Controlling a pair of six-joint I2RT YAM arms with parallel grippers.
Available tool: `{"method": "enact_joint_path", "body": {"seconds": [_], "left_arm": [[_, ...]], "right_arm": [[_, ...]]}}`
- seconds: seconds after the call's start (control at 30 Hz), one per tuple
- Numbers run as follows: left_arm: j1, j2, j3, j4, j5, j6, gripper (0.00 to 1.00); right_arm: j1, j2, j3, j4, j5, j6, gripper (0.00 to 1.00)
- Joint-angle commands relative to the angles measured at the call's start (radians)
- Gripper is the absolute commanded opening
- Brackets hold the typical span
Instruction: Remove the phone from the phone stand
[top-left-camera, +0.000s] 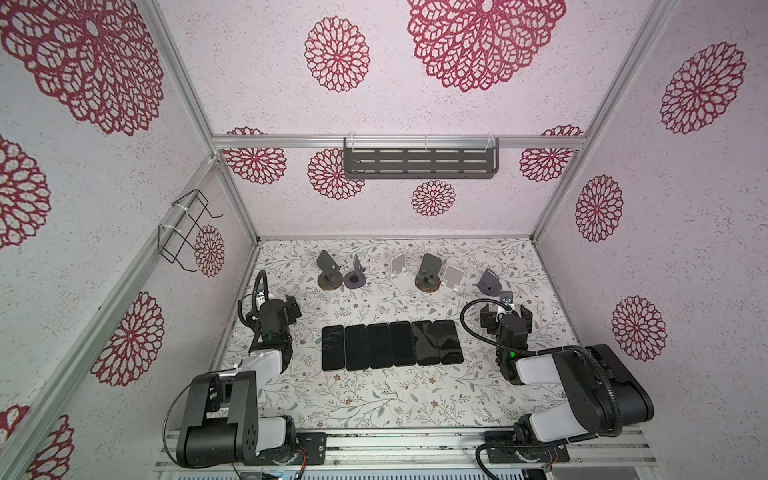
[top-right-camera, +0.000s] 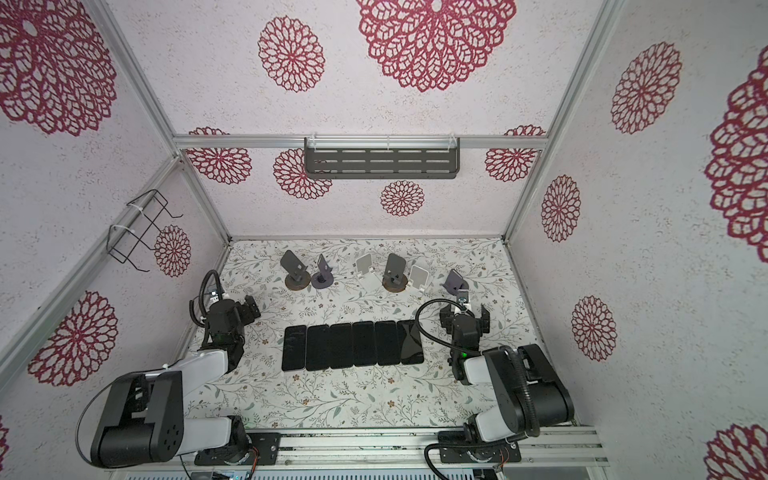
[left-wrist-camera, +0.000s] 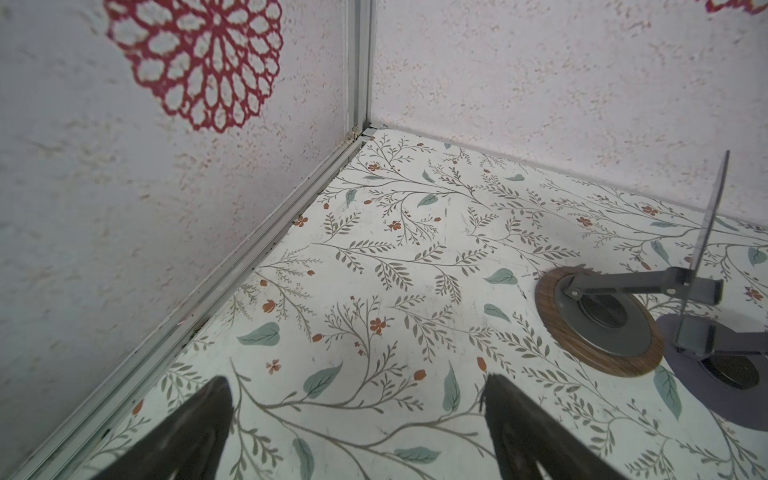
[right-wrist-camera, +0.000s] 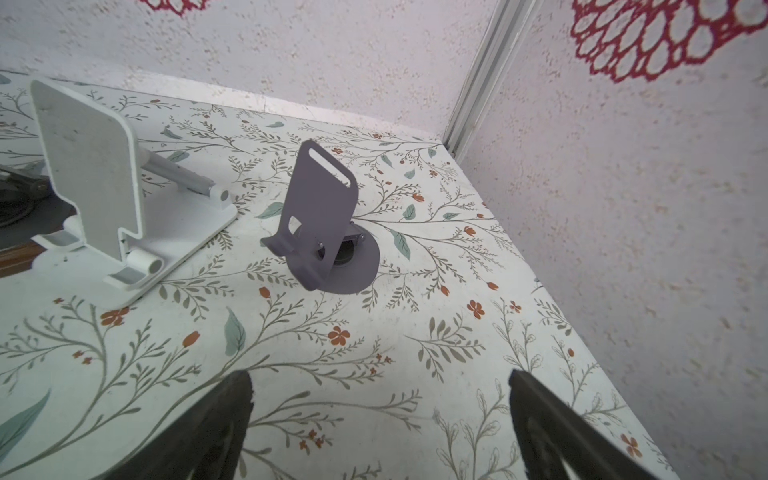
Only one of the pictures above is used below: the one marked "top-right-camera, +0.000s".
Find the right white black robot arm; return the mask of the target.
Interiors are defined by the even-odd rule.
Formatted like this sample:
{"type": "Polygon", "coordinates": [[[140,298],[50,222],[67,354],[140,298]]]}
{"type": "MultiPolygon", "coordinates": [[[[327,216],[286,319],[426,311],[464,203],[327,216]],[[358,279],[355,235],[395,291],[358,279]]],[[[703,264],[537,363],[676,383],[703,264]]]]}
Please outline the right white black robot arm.
{"type": "Polygon", "coordinates": [[[482,351],[480,339],[490,331],[485,308],[476,318],[467,310],[445,306],[439,318],[451,336],[448,364],[454,379],[465,386],[488,385],[495,398],[495,405],[471,415],[462,431],[438,434],[442,462],[517,461],[520,456],[513,449],[519,440],[573,420],[571,396],[539,345],[482,351]]]}

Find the black phone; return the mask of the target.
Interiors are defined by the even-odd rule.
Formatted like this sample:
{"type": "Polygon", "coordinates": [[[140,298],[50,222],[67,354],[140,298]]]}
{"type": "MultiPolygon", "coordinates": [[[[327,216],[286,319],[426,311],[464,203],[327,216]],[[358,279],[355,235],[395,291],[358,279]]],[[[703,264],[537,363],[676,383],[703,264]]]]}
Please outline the black phone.
{"type": "Polygon", "coordinates": [[[330,326],[328,362],[334,370],[354,365],[353,329],[350,323],[330,326]]]}
{"type": "Polygon", "coordinates": [[[303,370],[306,362],[307,326],[285,329],[281,369],[283,372],[303,370]]]}
{"type": "Polygon", "coordinates": [[[421,334],[414,320],[402,320],[396,323],[400,363],[418,365],[424,362],[421,334]]]}
{"type": "Polygon", "coordinates": [[[307,371],[321,371],[329,367],[330,326],[316,325],[307,329],[306,360],[307,371]]]}
{"type": "Polygon", "coordinates": [[[375,323],[372,321],[352,324],[353,364],[356,367],[372,366],[377,363],[375,323]]]}
{"type": "Polygon", "coordinates": [[[388,320],[375,323],[375,342],[377,363],[380,366],[400,363],[401,347],[395,321],[388,320]]]}

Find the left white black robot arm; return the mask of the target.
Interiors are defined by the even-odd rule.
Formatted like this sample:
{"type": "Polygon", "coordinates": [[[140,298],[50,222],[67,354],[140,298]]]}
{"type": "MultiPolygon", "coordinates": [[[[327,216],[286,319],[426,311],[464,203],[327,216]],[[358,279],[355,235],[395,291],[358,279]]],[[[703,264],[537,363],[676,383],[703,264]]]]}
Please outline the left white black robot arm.
{"type": "Polygon", "coordinates": [[[242,418],[187,418],[184,400],[237,368],[245,351],[244,327],[260,316],[251,295],[243,301],[222,298],[205,314],[208,336],[196,354],[115,379],[85,460],[105,469],[167,462],[189,453],[219,464],[245,461],[254,448],[242,418]]]}

